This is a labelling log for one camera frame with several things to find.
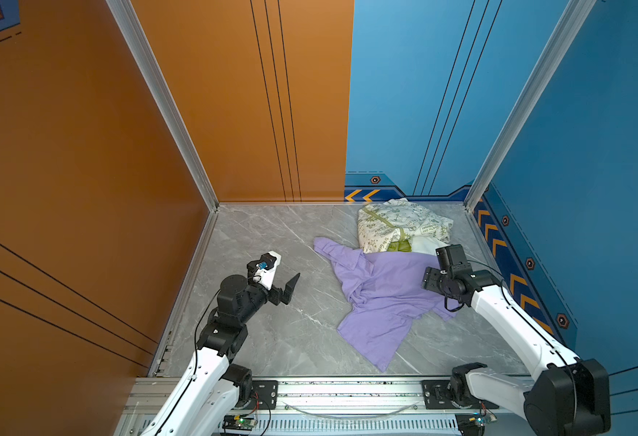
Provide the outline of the purple cloth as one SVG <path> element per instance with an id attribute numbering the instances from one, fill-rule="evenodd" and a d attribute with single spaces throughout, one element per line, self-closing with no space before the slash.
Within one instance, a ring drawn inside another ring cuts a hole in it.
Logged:
<path id="1" fill-rule="evenodd" d="M 338 333 L 380 372 L 386 372 L 414 321 L 428 312 L 446 322 L 455 317 L 442 295 L 422 287 L 426 269 L 439 267 L 434 255 L 366 254 L 325 237 L 315 238 L 313 248 L 332 264 L 352 305 Z"/>

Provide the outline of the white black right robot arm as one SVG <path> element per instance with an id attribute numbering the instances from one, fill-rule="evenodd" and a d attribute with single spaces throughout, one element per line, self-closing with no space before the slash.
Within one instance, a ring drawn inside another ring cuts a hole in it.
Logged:
<path id="1" fill-rule="evenodd" d="M 527 421 L 538 435 L 599 435 L 611 429 L 609 374 L 595 359 L 583 360 L 540 327 L 486 271 L 429 267 L 427 291 L 480 314 L 515 351 L 531 375 L 518 380 L 483 363 L 453 368 L 441 398 L 460 408 L 496 404 Z"/>

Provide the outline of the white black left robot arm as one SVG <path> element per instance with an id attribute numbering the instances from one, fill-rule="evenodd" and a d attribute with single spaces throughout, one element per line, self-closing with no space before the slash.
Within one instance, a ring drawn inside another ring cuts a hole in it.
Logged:
<path id="1" fill-rule="evenodd" d="M 217 307 L 206 325 L 195 328 L 188 368 L 144 435 L 211 435 L 228 412 L 248 403 L 252 372 L 233 363 L 248 337 L 247 323 L 266 303 L 290 303 L 300 277 L 295 274 L 284 288 L 264 282 L 273 280 L 271 272 L 222 280 Z"/>

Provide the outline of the white plain cloth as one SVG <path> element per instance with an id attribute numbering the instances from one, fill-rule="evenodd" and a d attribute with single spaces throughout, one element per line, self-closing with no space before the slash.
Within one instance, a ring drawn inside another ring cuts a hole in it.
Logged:
<path id="1" fill-rule="evenodd" d="M 448 246 L 449 243 L 433 236 L 416 235 L 412 237 L 410 245 L 413 253 L 436 255 L 438 249 Z"/>

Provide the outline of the green printed white cloth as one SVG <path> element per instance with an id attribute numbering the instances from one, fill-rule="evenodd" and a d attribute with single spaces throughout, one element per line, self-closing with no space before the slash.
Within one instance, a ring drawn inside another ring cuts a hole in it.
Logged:
<path id="1" fill-rule="evenodd" d="M 366 254 L 412 253 L 413 236 L 433 236 L 451 243 L 453 220 L 406 199 L 368 203 L 358 212 L 360 248 Z"/>

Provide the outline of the left green circuit board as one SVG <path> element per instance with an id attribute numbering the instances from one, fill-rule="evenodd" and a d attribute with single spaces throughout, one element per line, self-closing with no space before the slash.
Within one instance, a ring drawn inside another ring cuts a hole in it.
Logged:
<path id="1" fill-rule="evenodd" d="M 221 424 L 222 433 L 227 432 L 251 432 L 258 424 L 255 416 L 251 415 L 227 415 Z"/>

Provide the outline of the right small circuit board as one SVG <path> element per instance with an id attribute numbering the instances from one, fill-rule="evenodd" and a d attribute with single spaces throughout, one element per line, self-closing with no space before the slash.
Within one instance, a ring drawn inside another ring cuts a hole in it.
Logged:
<path id="1" fill-rule="evenodd" d="M 496 423 L 497 421 L 498 417 L 493 411 L 482 408 L 479 412 L 475 412 L 475 414 L 473 414 L 468 423 L 476 427 L 485 427 L 488 424 Z"/>

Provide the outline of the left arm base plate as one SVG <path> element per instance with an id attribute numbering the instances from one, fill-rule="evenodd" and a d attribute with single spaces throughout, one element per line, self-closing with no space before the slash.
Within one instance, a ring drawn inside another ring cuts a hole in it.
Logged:
<path id="1" fill-rule="evenodd" d="M 258 406 L 262 410 L 274 411 L 277 405 L 279 382 L 253 378 L 240 386 L 236 409 L 251 410 Z"/>

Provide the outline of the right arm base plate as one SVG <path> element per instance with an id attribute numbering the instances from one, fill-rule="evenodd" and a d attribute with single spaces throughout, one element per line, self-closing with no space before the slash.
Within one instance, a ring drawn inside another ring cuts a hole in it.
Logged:
<path id="1" fill-rule="evenodd" d="M 450 382 L 446 380 L 421 381 L 426 410 L 479 410 L 480 403 L 472 399 L 456 400 Z"/>

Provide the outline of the aluminium front rail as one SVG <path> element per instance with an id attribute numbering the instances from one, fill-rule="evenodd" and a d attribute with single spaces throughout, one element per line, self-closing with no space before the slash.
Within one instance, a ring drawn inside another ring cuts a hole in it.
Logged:
<path id="1" fill-rule="evenodd" d="M 483 403 L 498 421 L 485 427 L 468 423 L 477 411 L 426 410 L 421 381 L 427 376 L 258 377 L 279 382 L 274 411 L 256 406 L 227 415 L 253 415 L 251 432 L 215 435 L 530 435 L 524 419 L 494 403 Z"/>

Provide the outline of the aluminium right corner post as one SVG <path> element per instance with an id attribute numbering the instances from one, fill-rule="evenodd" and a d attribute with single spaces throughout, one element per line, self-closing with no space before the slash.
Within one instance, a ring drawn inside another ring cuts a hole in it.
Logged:
<path id="1" fill-rule="evenodd" d="M 482 200 L 486 188 L 493 181 L 595 4 L 595 0 L 571 0 L 564 8 L 464 200 L 467 212 L 471 213 Z"/>

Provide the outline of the aluminium corner post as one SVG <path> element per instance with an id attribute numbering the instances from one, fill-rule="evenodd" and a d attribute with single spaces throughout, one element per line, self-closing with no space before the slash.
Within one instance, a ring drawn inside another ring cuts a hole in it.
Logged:
<path id="1" fill-rule="evenodd" d="M 493 181 L 595 4 L 595 0 L 571 0 L 564 8 L 464 200 L 467 212 L 471 213 L 482 200 L 486 188 Z"/>
<path id="2" fill-rule="evenodd" d="M 211 212 L 216 213 L 219 209 L 219 200 L 135 12 L 133 3 L 125 0 L 106 0 L 105 3 L 115 19 L 204 203 Z"/>

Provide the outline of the aluminium left corner post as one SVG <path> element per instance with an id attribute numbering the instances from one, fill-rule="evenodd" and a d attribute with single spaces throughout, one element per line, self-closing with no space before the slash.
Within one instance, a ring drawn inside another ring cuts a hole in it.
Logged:
<path id="1" fill-rule="evenodd" d="M 216 213 L 219 209 L 219 200 L 135 12 L 133 3 L 125 0 L 106 0 L 105 3 L 115 19 L 204 203 L 211 212 Z"/>

